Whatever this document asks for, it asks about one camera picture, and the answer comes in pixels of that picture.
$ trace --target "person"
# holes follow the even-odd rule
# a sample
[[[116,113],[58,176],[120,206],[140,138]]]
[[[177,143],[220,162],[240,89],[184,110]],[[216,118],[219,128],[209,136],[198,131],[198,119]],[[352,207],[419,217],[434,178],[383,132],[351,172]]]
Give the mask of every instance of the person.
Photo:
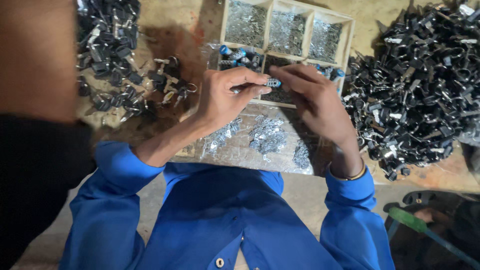
[[[0,269],[9,269],[55,219],[68,190],[95,167],[70,204],[60,269],[393,269],[373,180],[336,88],[312,67],[273,67],[298,113],[336,144],[320,242],[281,198],[278,172],[168,163],[178,150],[233,120],[270,91],[245,68],[205,72],[198,111],[138,147],[101,142],[75,116],[72,2],[3,1],[0,81]],[[249,84],[238,94],[229,89]],[[164,204],[148,245],[136,232],[136,192],[159,173]]]
[[[97,171],[71,202],[73,225],[60,269],[394,269],[372,176],[335,85],[303,64],[272,67],[298,113],[338,150],[326,175],[329,212],[320,242],[282,199],[278,172],[170,163],[180,149],[234,120],[266,94],[267,76],[240,67],[204,74],[198,111],[138,147],[100,142]],[[238,94],[233,86],[246,88]],[[136,195],[163,172],[164,203],[145,247]]]

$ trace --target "key ring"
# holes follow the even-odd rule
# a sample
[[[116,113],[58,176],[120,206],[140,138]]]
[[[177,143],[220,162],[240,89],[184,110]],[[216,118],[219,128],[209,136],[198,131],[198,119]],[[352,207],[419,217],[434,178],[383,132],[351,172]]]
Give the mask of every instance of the key ring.
[[[198,87],[197,87],[196,85],[194,85],[194,84],[188,83],[187,85],[193,85],[193,86],[195,87],[195,90],[194,90],[194,91],[192,91],[192,90],[190,90],[190,89],[188,89],[188,88],[185,88],[185,91],[187,91],[187,92],[195,93],[195,92],[198,90]]]

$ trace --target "wooden tray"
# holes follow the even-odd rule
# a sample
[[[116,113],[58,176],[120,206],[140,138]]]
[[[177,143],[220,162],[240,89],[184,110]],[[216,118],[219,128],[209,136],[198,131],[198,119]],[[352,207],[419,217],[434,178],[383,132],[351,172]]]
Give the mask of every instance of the wooden tray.
[[[225,1],[225,9],[223,13],[223,22],[222,22],[222,32],[220,34],[220,43],[227,45],[229,48],[248,47],[245,44],[231,43],[231,42],[225,41],[226,27],[227,27],[227,21],[228,21],[228,7],[230,4],[230,1],[231,0]],[[267,55],[281,57],[289,60],[300,61],[302,63],[320,64],[322,67],[333,66],[336,68],[340,68],[343,71],[347,70],[348,57],[350,54],[350,45],[353,38],[353,30],[355,28],[355,20],[353,20],[349,15],[335,12],[329,9],[317,7],[310,4],[293,1],[293,0],[271,0],[271,1],[239,0],[239,2],[247,3],[250,5],[257,5],[267,9],[267,16],[264,22],[264,25],[265,25],[264,43],[262,48],[256,49],[258,53],[265,56],[262,64],[262,73],[267,73],[267,70],[264,70]],[[284,54],[284,53],[275,52],[275,51],[269,51],[267,49],[268,43],[269,43],[268,39],[269,39],[270,21],[272,19],[273,11],[297,13],[297,14],[301,14],[306,19],[306,26],[305,26],[305,31],[304,31],[303,40],[302,40],[302,54],[300,56],[289,55],[289,54]],[[342,33],[340,35],[340,40],[338,43],[338,49],[336,51],[336,56],[335,56],[335,61],[337,62],[336,64],[328,63],[324,61],[318,61],[315,59],[309,59],[310,41],[313,35],[313,22],[315,19],[319,19],[329,24],[341,23],[343,25]],[[343,83],[344,83],[344,79],[342,78],[339,81],[339,85],[338,85],[339,96],[342,94]],[[254,98],[252,99],[252,102],[266,104],[266,105],[295,108],[295,105],[262,100],[262,97]]]

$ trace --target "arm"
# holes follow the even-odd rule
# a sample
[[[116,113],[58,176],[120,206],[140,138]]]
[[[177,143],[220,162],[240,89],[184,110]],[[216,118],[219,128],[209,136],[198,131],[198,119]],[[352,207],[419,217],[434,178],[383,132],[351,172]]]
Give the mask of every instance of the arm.
[[[144,249],[136,231],[140,216],[136,193],[161,173],[180,149],[235,119],[260,92],[271,91],[255,85],[266,81],[246,68],[207,71],[194,115],[134,149],[126,143],[99,143],[98,170],[70,204],[73,225],[60,269],[134,267]],[[244,83],[255,84],[238,94],[230,91]]]
[[[91,130],[75,122],[72,1],[0,9],[0,269],[9,269],[95,164]]]
[[[394,269],[387,233],[376,205],[373,179],[363,170],[356,130],[332,82],[302,64],[270,69],[290,90],[305,123],[335,144],[326,182],[329,212],[322,223],[320,243],[345,269]]]

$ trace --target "table surface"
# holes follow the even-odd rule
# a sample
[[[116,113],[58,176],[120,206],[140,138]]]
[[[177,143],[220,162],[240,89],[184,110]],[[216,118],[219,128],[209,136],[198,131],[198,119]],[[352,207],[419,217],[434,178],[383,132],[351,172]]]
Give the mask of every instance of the table surface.
[[[176,56],[182,65],[181,76],[196,85],[200,85],[202,73],[206,69],[204,43],[218,40],[223,16],[223,4],[216,0],[140,0],[142,3],[139,20],[140,34],[138,49],[135,50],[134,59],[139,66],[153,64],[153,58],[166,59],[170,55]],[[390,25],[400,14],[402,9],[408,7],[408,0],[312,0],[301,1],[328,8],[337,12],[350,14],[356,20],[355,34],[351,45],[351,55],[359,51],[363,55],[373,55],[373,48],[380,34],[376,20],[385,25]],[[441,3],[440,0],[417,0],[415,4],[425,5],[428,2]],[[92,71],[83,71],[87,81],[92,87],[105,91],[113,90],[108,82],[93,79]],[[163,100],[163,93],[147,90],[148,85],[134,86],[137,91],[145,91],[148,99]],[[195,111],[198,94],[190,94],[186,101],[174,108],[168,104],[165,108],[158,108],[159,120],[155,123],[146,119],[132,118],[125,123],[120,123],[120,118],[125,113],[122,108],[109,112],[96,112],[85,116],[91,108],[88,98],[81,98],[78,115],[91,124],[95,132],[95,140],[113,139],[137,145],[151,138],[155,134],[172,127]],[[287,146],[281,153],[270,153],[267,157],[271,162],[263,159],[260,153],[249,148],[252,140],[248,137],[249,131],[256,123],[255,117],[268,114],[270,118],[279,116],[285,119],[282,128],[288,132]],[[331,144],[319,140],[313,163],[305,170],[296,168],[292,162],[293,152],[300,137],[309,134],[304,125],[299,122],[294,109],[279,108],[261,104],[249,104],[240,114],[243,122],[240,131],[228,139],[227,145],[218,150],[217,155],[211,156],[203,153],[203,140],[198,140],[180,151],[172,161],[176,162],[204,162],[218,165],[240,166],[254,169],[272,170],[280,172],[295,172],[304,174],[322,174],[322,168],[331,155]],[[414,184],[424,189],[452,190],[459,192],[480,192],[480,177],[469,172],[462,155],[462,148],[455,144],[451,157],[425,168],[412,167],[411,175],[401,181],[390,182],[384,177],[378,162],[370,160],[366,153],[363,154],[374,180],[377,184],[403,185]]]

